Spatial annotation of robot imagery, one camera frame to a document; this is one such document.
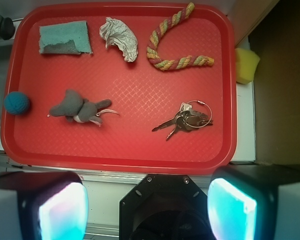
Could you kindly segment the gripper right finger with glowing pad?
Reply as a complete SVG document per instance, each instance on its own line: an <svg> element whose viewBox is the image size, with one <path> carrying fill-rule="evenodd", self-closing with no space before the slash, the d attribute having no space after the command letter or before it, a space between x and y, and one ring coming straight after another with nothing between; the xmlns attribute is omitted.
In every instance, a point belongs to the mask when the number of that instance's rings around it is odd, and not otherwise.
<svg viewBox="0 0 300 240"><path fill-rule="evenodd" d="M300 165L217 168L207 212L217 240L300 240Z"/></svg>

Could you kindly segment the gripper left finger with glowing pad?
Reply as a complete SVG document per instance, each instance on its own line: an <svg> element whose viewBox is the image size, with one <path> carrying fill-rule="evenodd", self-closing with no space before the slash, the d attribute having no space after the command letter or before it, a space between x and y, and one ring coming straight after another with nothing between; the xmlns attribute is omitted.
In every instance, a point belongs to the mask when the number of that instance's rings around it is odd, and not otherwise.
<svg viewBox="0 0 300 240"><path fill-rule="evenodd" d="M88 211L74 172L0 172L0 240L82 240Z"/></svg>

